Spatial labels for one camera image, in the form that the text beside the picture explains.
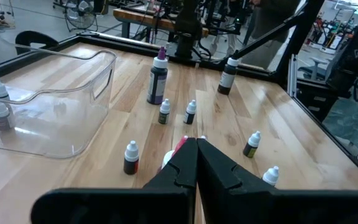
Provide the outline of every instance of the workbench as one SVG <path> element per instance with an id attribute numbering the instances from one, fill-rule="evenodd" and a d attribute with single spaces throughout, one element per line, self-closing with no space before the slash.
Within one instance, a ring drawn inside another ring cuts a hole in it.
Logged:
<path id="1" fill-rule="evenodd" d="M 149 27 L 151 30 L 155 27 L 157 20 L 157 18 L 154 18 L 153 16 L 145 15 L 144 13 L 142 14 L 138 12 L 127 11 L 125 9 L 115 9 L 112 11 L 112 14 L 118 21 L 122 22 L 121 37 L 125 38 L 130 38 L 129 31 L 131 23 Z M 174 24 L 175 21 L 169 19 L 160 19 L 158 21 L 158 28 L 169 31 L 171 38 L 173 38 Z M 202 36 L 208 36 L 207 28 L 203 28 Z"/>
<path id="2" fill-rule="evenodd" d="M 77 43 L 62 52 L 81 55 L 100 49 Z M 221 95 L 217 92 L 221 72 L 170 62 L 164 97 L 170 99 L 172 108 L 168 124 L 162 125 L 157 121 L 160 106 L 146 102 L 153 58 L 112 51 L 117 60 L 110 110 L 84 152 L 70 159 L 52 159 L 0 149 L 0 223 L 29 223 L 32 204 L 51 189 L 141 188 L 183 135 L 205 135 L 257 177 L 269 167 L 279 166 L 278 189 L 358 189 L 356 165 L 279 85 L 237 76 L 230 95 Z M 16 82 L 26 88 L 38 85 L 36 78 L 43 72 L 71 67 L 60 77 L 69 80 L 69 85 L 78 83 L 86 72 L 77 66 L 41 60 L 1 80 L 8 86 Z M 29 83 L 25 80 L 30 73 Z M 57 81 L 45 79 L 42 84 Z M 188 125 L 183 117 L 191 100 L 197 101 L 197 112 L 195 122 Z M 262 140 L 254 158 L 249 159 L 242 150 L 256 130 L 261 131 Z M 139 145 L 136 175 L 122 170 L 124 151 L 131 140 Z M 200 196 L 196 207 L 196 223 L 204 223 Z"/>

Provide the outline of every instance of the purple bottle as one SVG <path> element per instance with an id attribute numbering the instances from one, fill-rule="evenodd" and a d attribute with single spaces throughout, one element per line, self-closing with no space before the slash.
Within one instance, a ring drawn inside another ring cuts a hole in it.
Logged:
<path id="1" fill-rule="evenodd" d="M 147 102 L 159 105 L 164 99 L 165 83 L 167 82 L 168 60 L 165 58 L 165 48 L 161 47 L 158 56 L 154 58 L 150 71 L 149 90 Z"/>

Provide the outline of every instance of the wooden table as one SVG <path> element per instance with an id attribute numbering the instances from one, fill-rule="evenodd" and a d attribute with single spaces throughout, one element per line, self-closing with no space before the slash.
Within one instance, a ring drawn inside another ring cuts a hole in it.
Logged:
<path id="1" fill-rule="evenodd" d="M 121 37 L 129 38 L 129 31 L 131 23 L 133 24 L 142 24 L 146 27 L 153 28 L 156 23 L 156 18 L 153 16 L 149 16 L 138 12 L 131 12 L 124 9 L 115 9 L 112 11 L 113 16 L 118 20 L 122 22 L 122 32 Z M 168 19 L 161 19 L 158 21 L 158 28 L 162 30 L 167 30 L 169 32 L 174 31 L 173 23 L 175 21 L 171 21 Z M 208 29 L 203 28 L 203 37 L 208 36 Z"/>
<path id="2" fill-rule="evenodd" d="M 81 55 L 99 49 L 76 44 L 65 52 Z M 146 102 L 153 58 L 112 51 L 118 58 L 111 109 L 82 154 L 50 159 L 0 149 L 0 223 L 29 223 L 32 204 L 50 189 L 142 187 L 183 135 L 207 136 L 211 144 L 258 177 L 269 167 L 279 166 L 279 189 L 358 189 L 358 168 L 278 85 L 236 77 L 230 95 L 224 96 L 216 91 L 220 72 L 169 63 L 165 97 L 172 110 L 169 123 L 161 125 L 159 106 Z M 70 70 L 77 72 L 68 73 L 72 78 L 62 77 L 68 82 L 75 83 L 83 75 L 76 70 L 77 64 L 49 64 L 50 70 L 73 66 Z M 23 69 L 35 69 L 30 66 Z M 8 85 L 22 78 L 9 76 L 2 78 Z M 197 100 L 196 118 L 187 125 L 183 115 L 193 99 Z M 242 150 L 256 130 L 262 132 L 262 141 L 255 157 L 249 159 Z M 136 140 L 140 150 L 136 175 L 122 171 L 130 140 Z M 203 223 L 200 211 L 197 200 L 197 223 Z"/>

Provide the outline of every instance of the person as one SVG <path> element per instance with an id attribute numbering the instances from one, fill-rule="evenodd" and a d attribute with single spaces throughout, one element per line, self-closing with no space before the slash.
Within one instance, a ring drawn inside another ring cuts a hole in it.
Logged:
<path id="1" fill-rule="evenodd" d="M 248 44 L 278 27 L 294 15 L 300 0 L 250 0 L 255 5 L 255 26 Z M 241 62 L 267 69 L 280 47 L 287 39 L 288 31 L 245 55 Z"/>
<path id="2" fill-rule="evenodd" d="M 237 16 L 239 9 L 240 9 L 240 2 L 239 0 L 223 0 L 221 7 L 219 8 L 220 14 L 225 14 L 226 16 L 224 18 L 224 21 L 221 22 L 220 28 L 225 29 L 232 29 L 234 30 L 234 18 Z M 211 46 L 209 46 L 209 51 L 211 52 L 211 55 L 214 55 L 216 52 L 216 49 L 218 48 L 219 39 L 221 38 L 222 34 L 220 34 L 221 31 L 218 32 L 216 37 L 211 43 Z M 232 55 L 234 51 L 236 50 L 236 34 L 228 34 L 227 35 L 227 52 L 226 56 Z"/>

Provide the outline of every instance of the clear plastic bin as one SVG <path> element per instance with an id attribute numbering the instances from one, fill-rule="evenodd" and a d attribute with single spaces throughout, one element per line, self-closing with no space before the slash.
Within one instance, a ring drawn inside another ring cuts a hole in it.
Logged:
<path id="1" fill-rule="evenodd" d="M 63 54 L 0 42 L 28 51 L 21 54 L 23 67 L 16 59 L 0 62 L 0 76 L 2 68 L 9 70 L 0 80 L 10 97 L 0 102 L 15 123 L 0 131 L 0 149 L 55 158 L 82 152 L 108 113 L 115 54 L 75 45 Z"/>

